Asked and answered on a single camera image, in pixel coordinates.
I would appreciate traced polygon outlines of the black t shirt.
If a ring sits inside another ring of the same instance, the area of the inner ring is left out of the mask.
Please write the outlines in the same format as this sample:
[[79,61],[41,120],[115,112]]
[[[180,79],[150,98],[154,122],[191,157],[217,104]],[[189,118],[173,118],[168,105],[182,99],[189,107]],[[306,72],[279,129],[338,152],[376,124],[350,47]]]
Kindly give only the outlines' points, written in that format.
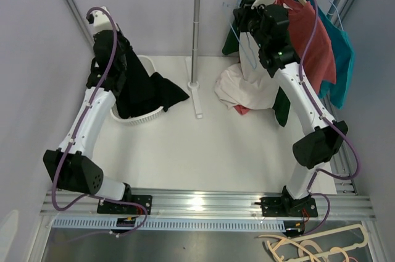
[[134,50],[126,57],[126,82],[116,105],[122,118],[128,118],[144,109],[163,106],[164,111],[189,99],[177,84],[156,72],[148,76]]

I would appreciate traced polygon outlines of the green and white t shirt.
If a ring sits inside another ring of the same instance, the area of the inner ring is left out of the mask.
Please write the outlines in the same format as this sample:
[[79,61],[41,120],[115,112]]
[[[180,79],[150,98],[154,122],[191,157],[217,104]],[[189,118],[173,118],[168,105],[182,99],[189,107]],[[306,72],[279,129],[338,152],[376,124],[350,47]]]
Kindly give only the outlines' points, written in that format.
[[259,47],[250,33],[240,32],[235,22],[222,54],[239,54],[239,61],[229,66],[217,78],[214,91],[228,108],[244,115],[250,110],[273,109],[278,124],[287,124],[291,103],[284,91],[270,78],[259,62]]

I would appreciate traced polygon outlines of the red t shirt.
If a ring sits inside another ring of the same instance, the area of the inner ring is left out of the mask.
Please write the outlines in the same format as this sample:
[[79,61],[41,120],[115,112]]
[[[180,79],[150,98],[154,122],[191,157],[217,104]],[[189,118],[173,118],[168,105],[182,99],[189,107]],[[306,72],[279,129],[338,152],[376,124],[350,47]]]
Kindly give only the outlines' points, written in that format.
[[[335,84],[337,73],[331,40],[321,20],[314,25],[312,4],[302,4],[297,0],[277,0],[276,3],[288,10],[291,43],[297,55],[304,60],[304,72],[314,91],[319,93],[324,81]],[[257,44],[248,33],[241,33],[239,38],[240,65],[226,74],[230,87],[226,89],[223,86],[222,90],[236,105],[260,110],[273,108],[278,102],[279,108],[288,113],[286,96],[280,93],[280,87],[259,64]]]

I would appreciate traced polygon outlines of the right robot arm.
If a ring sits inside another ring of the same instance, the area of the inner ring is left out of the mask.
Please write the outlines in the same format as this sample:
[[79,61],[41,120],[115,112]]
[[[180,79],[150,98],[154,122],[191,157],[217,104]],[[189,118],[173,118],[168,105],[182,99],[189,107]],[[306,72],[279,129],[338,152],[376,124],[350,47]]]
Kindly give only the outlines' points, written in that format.
[[255,40],[261,66],[284,91],[304,133],[293,144],[296,167],[291,180],[283,187],[278,203],[273,198],[261,199],[262,212],[266,216],[298,216],[315,204],[310,194],[312,184],[318,171],[339,151],[348,127],[344,121],[335,120],[312,89],[291,44],[288,11],[284,7],[243,6],[233,15],[238,29]]

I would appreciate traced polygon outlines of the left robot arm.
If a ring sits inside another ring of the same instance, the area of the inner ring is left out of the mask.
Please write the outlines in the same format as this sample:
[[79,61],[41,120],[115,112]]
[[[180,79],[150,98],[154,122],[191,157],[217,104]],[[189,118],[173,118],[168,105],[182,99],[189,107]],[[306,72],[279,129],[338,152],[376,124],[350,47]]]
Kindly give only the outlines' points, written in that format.
[[94,35],[94,58],[81,108],[71,129],[56,150],[43,157],[52,188],[111,199],[119,213],[127,213],[133,198],[126,185],[105,176],[93,162],[102,125],[126,83],[129,41],[121,32],[104,30]]

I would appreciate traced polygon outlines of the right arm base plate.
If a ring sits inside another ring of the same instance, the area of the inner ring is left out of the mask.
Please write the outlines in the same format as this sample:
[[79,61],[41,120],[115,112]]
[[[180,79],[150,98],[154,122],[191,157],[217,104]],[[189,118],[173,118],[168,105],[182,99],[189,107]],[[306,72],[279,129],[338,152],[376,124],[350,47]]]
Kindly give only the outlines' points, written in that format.
[[260,206],[265,217],[316,218],[318,216],[316,202],[311,196],[300,200],[288,196],[264,196],[254,204]]

